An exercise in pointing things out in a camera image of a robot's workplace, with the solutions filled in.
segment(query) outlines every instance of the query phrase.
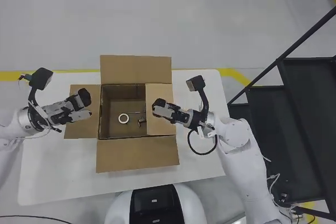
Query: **cardboard box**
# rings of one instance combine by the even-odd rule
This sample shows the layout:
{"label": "cardboard box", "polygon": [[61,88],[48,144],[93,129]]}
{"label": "cardboard box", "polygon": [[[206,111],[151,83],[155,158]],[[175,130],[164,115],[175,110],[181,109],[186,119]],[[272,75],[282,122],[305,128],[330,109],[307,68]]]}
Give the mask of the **cardboard box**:
{"label": "cardboard box", "polygon": [[[67,124],[64,138],[97,138],[96,172],[179,165],[175,126],[152,115],[157,98],[173,102],[171,59],[102,55],[100,62],[101,85],[71,85],[70,94],[90,92],[92,116]],[[146,113],[119,123],[120,113],[136,111]]]}

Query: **gray floor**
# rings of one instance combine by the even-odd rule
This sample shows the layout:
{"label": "gray floor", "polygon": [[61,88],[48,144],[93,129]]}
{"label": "gray floor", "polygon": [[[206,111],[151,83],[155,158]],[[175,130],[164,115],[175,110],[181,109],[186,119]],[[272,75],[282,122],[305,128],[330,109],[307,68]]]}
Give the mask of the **gray floor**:
{"label": "gray floor", "polygon": [[[100,54],[167,55],[173,68],[234,67],[253,79],[332,5],[332,0],[0,0],[0,70],[90,69],[99,68]],[[293,56],[335,53],[336,18]],[[276,71],[260,82],[280,83]],[[230,77],[223,84],[227,100],[242,88]],[[0,214],[103,222],[111,202],[107,195],[20,207],[19,173],[20,159],[0,192]],[[226,177],[187,184],[203,201],[209,223],[242,211]]]}

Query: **table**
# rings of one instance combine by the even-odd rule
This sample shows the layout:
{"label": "table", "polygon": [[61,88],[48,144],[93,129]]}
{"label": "table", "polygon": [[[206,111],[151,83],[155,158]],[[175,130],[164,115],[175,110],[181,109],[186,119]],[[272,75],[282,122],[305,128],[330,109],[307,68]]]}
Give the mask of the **table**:
{"label": "table", "polygon": [[[174,103],[198,110],[199,94],[189,92],[185,80],[199,74],[207,84],[205,91],[210,109],[219,116],[228,116],[220,74],[215,69],[173,71]],[[51,83],[45,91],[37,93],[36,99],[42,106],[61,101],[69,95],[72,84],[100,84],[100,74],[54,74]],[[18,202],[32,205],[224,175],[216,152],[208,156],[195,155],[186,142],[188,130],[177,125],[176,132],[179,166],[102,174],[95,173],[96,139],[63,139],[64,132],[28,139],[24,142]],[[213,146],[213,141],[192,136],[192,145],[204,152]]]}

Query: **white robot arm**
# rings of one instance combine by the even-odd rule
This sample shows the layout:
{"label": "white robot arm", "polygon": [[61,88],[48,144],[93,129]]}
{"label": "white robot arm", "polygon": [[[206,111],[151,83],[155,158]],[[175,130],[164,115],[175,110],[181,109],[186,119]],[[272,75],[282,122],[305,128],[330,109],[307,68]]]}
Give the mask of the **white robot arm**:
{"label": "white robot arm", "polygon": [[91,104],[91,96],[84,88],[61,102],[42,108],[37,104],[35,91],[43,90],[52,74],[50,70],[40,68],[32,75],[21,76],[30,81],[29,85],[32,88],[28,106],[14,112],[0,111],[0,187],[11,170],[17,154],[16,149],[24,139],[42,133],[45,129],[47,133],[50,130],[61,132],[55,126],[67,122],[73,123],[91,116],[91,112],[85,110],[85,107]]}
{"label": "white robot arm", "polygon": [[[267,186],[267,171],[263,155],[246,120],[220,119],[209,112],[209,103],[203,91],[202,76],[187,80],[190,91],[198,91],[203,109],[183,110],[175,104],[157,99],[152,105],[154,116],[163,117],[171,123],[180,123],[191,129],[188,145],[198,155],[206,155],[216,147],[225,174],[233,182],[242,200],[247,223],[290,223],[274,205]],[[196,131],[202,137],[215,138],[216,145],[206,153],[196,152],[190,145],[190,134]]]}

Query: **white robot body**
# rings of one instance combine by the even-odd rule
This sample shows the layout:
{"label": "white robot body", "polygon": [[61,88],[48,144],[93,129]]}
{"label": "white robot body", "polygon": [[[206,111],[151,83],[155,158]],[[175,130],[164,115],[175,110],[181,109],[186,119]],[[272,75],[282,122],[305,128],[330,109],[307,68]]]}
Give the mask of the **white robot body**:
{"label": "white robot body", "polygon": [[[173,185],[176,193],[179,197],[180,208],[183,213],[185,224],[207,224],[206,215],[204,213],[202,202],[197,194],[195,194],[190,188],[183,184]],[[142,190],[154,190],[155,188],[148,188]],[[134,191],[130,190],[121,193],[115,198],[115,201],[109,207],[105,224],[129,224],[134,223],[130,221],[130,212],[132,212],[132,194]],[[151,223],[161,223],[164,220],[152,219]]]}
{"label": "white robot body", "polygon": [[[216,116],[216,123],[221,123]],[[225,174],[233,182],[236,192],[242,200],[246,222],[250,224],[262,224],[267,222],[290,223],[280,214],[279,209],[272,201],[267,185],[267,171],[263,155],[251,131],[250,125],[244,119],[235,122],[236,130],[245,130],[244,135],[248,141],[234,147],[226,144],[226,141],[218,141],[218,154],[222,162]]]}

